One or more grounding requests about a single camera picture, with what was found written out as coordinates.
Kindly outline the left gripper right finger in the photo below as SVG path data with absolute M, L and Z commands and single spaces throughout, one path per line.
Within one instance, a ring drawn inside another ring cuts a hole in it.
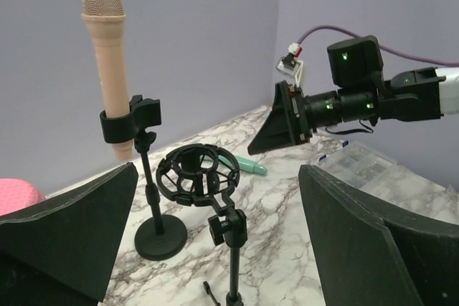
M 327 305 L 456 305 L 458 226 L 416 214 L 325 172 L 298 172 Z

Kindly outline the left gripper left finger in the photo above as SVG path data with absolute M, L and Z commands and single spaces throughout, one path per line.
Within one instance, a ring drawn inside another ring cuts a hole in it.
M 1 217 L 2 305 L 98 305 L 136 193 L 126 163 Z

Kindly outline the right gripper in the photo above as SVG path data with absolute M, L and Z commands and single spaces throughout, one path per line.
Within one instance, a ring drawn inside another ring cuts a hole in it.
M 343 121 L 340 107 L 337 91 L 304 96 L 296 85 L 278 82 L 272 110 L 247 152 L 253 156 L 308 143 L 318 128 Z

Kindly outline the mint green microphone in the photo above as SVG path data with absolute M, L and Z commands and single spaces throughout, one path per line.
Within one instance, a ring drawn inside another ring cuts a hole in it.
M 247 159 L 247 158 L 239 157 L 239 156 L 235 156 L 235 160 L 237 161 L 239 169 L 241 171 L 244 171 L 246 173 L 259 175 L 259 176 L 266 176 L 268 174 L 268 169 L 265 166 L 255 162 L 255 161 L 252 161 L 252 160 Z M 225 158 L 224 156 L 219 156 L 219 162 L 221 164 L 224 163 L 227 166 L 230 166 L 231 168 L 234 167 L 234 164 L 232 163 L 232 161 L 227 159 L 227 158 Z

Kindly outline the black tripod shock-mount stand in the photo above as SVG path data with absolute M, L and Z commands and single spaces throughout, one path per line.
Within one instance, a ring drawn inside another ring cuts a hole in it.
M 158 189 L 182 206 L 213 208 L 208 218 L 214 245 L 230 249 L 227 305 L 243 305 L 239 291 L 240 250 L 247 242 L 247 217 L 231 195 L 240 182 L 240 165 L 228 150 L 211 144 L 183 145 L 166 154 L 156 168 Z

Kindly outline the black round-base clip stand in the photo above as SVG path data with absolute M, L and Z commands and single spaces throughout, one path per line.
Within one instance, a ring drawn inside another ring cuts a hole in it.
M 160 101 L 134 95 L 129 102 L 127 115 L 109 118 L 103 111 L 100 114 L 100 123 L 106 143 L 121 144 L 132 139 L 136 151 L 141 156 L 146 178 L 146 200 L 151 208 L 152 217 L 137 229 L 134 238 L 136 251 L 150 261 L 172 258 L 184 248 L 188 232 L 181 219 L 161 213 L 160 195 L 153 181 L 148 159 L 148 152 L 156 140 L 156 133 L 148 132 L 146 129 L 161 124 Z

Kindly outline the beige microphone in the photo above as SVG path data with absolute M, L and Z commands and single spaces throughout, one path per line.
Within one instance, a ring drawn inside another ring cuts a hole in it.
M 126 19 L 121 0 L 82 0 L 82 20 L 91 36 L 105 114 L 121 118 L 130 112 L 123 47 Z

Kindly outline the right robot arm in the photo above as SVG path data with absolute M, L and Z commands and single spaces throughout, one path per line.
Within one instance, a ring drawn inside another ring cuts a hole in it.
M 336 91 L 304 95 L 283 80 L 272 110 L 247 152 L 253 156 L 308 143 L 319 128 L 365 120 L 416 122 L 458 113 L 458 68 L 428 67 L 383 78 L 382 46 L 373 35 L 337 42 L 327 54 Z

